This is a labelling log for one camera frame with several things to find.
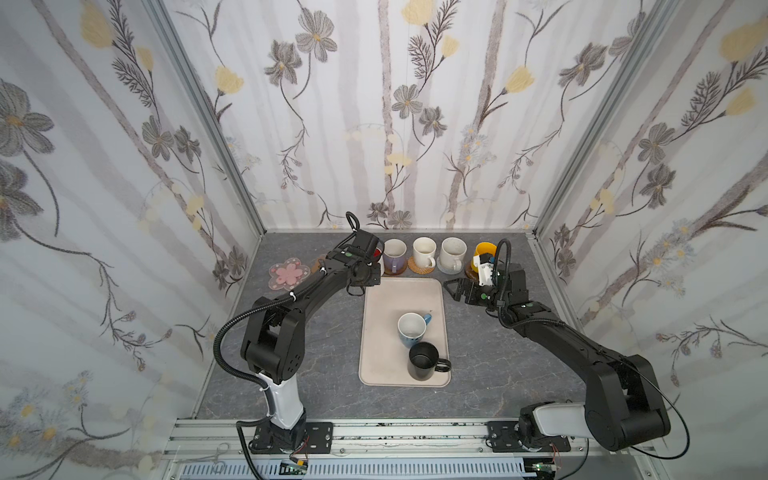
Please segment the dark wooden round coaster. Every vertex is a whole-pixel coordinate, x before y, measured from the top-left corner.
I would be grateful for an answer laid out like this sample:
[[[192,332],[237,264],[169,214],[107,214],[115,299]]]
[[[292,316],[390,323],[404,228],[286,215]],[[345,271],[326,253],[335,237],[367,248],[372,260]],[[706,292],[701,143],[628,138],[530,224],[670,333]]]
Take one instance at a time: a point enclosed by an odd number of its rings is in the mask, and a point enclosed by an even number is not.
[[[386,266],[385,266],[383,268],[383,275],[384,276],[399,276],[399,275],[402,275],[403,273],[405,273],[406,270],[407,270],[407,264],[406,265],[402,265],[399,269],[396,269],[396,270],[387,269]]]

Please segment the white mug purple handle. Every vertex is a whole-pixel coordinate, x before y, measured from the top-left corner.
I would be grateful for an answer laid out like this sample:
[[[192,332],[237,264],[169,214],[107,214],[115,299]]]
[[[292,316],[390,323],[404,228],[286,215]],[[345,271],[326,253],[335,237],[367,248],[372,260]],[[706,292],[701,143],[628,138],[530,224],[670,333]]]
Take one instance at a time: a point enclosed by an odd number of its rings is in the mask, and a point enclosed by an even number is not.
[[[407,264],[407,245],[400,239],[389,239],[384,243],[383,264],[387,269],[396,270]]]

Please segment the brown paw shaped coaster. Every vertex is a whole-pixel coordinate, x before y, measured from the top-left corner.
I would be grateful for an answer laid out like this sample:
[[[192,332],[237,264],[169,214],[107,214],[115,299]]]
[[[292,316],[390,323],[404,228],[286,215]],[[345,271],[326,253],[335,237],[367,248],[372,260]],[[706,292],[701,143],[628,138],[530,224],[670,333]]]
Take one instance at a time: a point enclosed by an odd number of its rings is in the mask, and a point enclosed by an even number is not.
[[[326,259],[324,257],[318,257],[314,261],[313,265],[311,266],[311,272],[312,273],[318,272],[322,267],[325,266],[325,263],[326,263]]]

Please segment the woven rattan round coaster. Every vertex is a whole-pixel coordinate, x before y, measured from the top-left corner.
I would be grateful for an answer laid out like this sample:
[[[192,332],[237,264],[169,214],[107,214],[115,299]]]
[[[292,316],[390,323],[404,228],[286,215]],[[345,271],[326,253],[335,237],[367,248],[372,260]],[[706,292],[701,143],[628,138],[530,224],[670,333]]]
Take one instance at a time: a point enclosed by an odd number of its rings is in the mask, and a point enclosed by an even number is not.
[[[419,267],[413,257],[408,259],[407,265],[408,268],[417,275],[429,275],[435,270],[434,266]]]

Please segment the plain white mug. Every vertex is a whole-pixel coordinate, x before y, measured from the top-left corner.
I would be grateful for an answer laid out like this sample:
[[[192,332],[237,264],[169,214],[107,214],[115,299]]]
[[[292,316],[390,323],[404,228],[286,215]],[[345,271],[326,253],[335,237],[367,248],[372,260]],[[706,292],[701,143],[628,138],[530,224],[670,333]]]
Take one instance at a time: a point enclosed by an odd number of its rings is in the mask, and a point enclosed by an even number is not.
[[[436,242],[429,237],[419,237],[413,244],[414,264],[419,269],[433,269],[436,266]]]

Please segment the grey blue woven coaster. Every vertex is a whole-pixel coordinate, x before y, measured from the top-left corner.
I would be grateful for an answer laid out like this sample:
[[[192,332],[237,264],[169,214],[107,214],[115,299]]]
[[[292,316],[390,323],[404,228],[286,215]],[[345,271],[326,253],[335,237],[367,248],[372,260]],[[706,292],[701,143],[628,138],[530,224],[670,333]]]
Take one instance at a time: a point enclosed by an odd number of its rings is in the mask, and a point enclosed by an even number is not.
[[[458,275],[464,270],[461,259],[443,259],[437,261],[437,268],[446,275]]]

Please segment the speckled white mug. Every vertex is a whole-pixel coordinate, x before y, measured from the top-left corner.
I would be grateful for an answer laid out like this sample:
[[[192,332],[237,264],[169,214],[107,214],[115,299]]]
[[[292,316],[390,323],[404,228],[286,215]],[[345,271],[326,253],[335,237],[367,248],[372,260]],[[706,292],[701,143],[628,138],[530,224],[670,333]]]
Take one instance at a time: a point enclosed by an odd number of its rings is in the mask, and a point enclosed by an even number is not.
[[[464,263],[467,253],[466,243],[457,237],[448,237],[442,241],[439,259],[461,259]]]

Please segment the pink flower shaped coaster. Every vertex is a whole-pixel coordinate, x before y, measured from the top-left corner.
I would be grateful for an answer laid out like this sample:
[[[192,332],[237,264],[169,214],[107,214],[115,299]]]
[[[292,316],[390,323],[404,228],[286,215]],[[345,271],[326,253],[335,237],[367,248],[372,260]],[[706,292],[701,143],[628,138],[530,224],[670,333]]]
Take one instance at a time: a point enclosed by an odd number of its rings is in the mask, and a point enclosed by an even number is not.
[[[291,257],[272,265],[269,270],[268,288],[274,291],[290,291],[302,283],[310,274],[311,268],[300,259]]]

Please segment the white mug blue handle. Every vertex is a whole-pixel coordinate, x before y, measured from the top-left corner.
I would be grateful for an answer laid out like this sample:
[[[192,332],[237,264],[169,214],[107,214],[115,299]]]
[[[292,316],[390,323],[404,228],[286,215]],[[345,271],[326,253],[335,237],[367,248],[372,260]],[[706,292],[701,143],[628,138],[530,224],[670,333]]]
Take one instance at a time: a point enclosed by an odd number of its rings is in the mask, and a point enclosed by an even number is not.
[[[419,343],[426,334],[428,325],[432,320],[432,315],[427,313],[420,315],[418,313],[405,313],[397,322],[397,331],[401,343],[406,348]]]

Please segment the beige serving tray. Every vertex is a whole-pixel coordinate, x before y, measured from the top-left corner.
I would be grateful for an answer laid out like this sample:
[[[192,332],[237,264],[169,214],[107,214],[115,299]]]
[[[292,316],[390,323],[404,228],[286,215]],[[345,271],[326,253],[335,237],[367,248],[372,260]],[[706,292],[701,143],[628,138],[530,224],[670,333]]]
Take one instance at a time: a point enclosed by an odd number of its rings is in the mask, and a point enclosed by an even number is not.
[[[434,345],[449,357],[443,288],[433,278],[386,277],[365,293],[358,374],[374,387],[443,388],[450,373],[423,380],[408,372],[410,348],[419,342]]]

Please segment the glossy amber round coaster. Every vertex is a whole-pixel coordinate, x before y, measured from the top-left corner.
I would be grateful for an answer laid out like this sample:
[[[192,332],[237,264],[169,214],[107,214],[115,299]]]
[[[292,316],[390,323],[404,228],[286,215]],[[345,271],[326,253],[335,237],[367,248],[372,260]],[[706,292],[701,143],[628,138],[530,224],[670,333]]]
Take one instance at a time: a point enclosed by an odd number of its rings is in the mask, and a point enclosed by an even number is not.
[[[474,269],[474,266],[473,266],[473,264],[471,262],[468,262],[465,265],[464,272],[465,272],[465,275],[466,275],[467,278],[469,278],[469,279],[471,279],[473,281],[478,281],[479,280],[478,271]]]

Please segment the yellow mug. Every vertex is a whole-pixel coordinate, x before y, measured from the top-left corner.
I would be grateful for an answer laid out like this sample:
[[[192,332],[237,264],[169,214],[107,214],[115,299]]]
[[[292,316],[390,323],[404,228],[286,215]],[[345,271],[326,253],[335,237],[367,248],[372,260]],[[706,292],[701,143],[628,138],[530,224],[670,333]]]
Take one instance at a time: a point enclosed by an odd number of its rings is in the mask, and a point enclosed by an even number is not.
[[[491,242],[479,243],[474,252],[474,256],[479,259],[481,263],[491,263],[497,255],[497,245]]]

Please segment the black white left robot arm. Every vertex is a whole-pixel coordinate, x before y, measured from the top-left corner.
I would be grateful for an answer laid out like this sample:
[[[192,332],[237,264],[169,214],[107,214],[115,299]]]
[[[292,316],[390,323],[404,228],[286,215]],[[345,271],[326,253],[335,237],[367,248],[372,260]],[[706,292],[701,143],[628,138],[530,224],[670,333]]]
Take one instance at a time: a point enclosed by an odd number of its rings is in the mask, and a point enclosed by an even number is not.
[[[305,356],[309,319],[337,292],[358,288],[364,294],[380,283],[379,244],[377,236],[356,230],[298,286],[274,300],[254,303],[240,354],[265,393],[273,446],[295,451],[306,435],[306,409],[296,375]]]

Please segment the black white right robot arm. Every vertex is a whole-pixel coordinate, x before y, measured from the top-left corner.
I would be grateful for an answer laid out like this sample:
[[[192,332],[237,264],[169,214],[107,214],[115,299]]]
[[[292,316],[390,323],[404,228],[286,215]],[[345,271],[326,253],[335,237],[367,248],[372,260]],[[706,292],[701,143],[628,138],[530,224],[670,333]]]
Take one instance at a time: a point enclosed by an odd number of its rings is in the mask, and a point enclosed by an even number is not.
[[[618,451],[670,433],[652,365],[640,355],[625,356],[593,341],[530,299],[519,266],[499,271],[490,285],[461,278],[445,281],[443,288],[454,300],[483,307],[502,327],[539,344],[583,381],[582,402],[543,402],[520,410],[517,438],[522,446],[541,448],[565,436]]]

